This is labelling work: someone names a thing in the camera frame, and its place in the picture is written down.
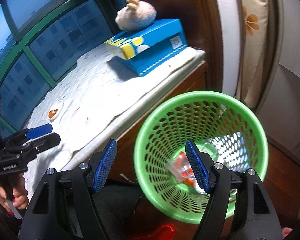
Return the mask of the person's left hand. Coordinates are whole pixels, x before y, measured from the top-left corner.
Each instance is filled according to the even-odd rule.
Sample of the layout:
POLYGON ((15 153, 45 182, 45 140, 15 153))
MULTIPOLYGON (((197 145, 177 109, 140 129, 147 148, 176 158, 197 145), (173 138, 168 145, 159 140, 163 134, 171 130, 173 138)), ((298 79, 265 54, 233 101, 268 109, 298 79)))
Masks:
MULTIPOLYGON (((25 179, 23 175, 23 173, 18 174, 18 182, 13 188, 13 199, 11 200, 13 206, 19 210, 27 208, 29 204, 29 199, 27 197, 28 192, 25 189, 25 179)), ((7 210, 7 212, 11 213, 12 210, 6 202, 6 198, 7 193, 0 184, 0 204, 7 210)))

